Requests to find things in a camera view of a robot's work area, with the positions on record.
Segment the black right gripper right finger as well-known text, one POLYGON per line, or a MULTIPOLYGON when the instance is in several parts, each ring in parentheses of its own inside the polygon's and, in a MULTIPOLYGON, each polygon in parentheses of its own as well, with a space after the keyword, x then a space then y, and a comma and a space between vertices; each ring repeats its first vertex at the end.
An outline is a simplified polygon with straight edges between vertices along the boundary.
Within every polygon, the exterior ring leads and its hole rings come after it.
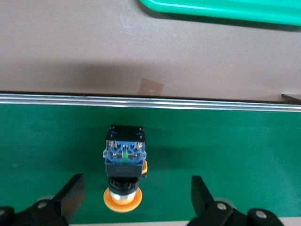
POLYGON ((247 214, 224 201, 216 201, 201 176, 191 177, 191 201, 196 217, 189 226, 282 226, 271 211, 253 208, 247 214))

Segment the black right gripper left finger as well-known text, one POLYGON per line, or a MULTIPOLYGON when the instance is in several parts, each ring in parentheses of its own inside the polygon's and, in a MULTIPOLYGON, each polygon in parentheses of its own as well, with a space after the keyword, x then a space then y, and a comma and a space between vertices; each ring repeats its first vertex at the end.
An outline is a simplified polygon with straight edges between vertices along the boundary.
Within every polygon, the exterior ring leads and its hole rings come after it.
POLYGON ((75 174, 54 197, 44 198, 16 213, 10 206, 0 208, 2 226, 68 226, 85 199, 85 177, 75 174))

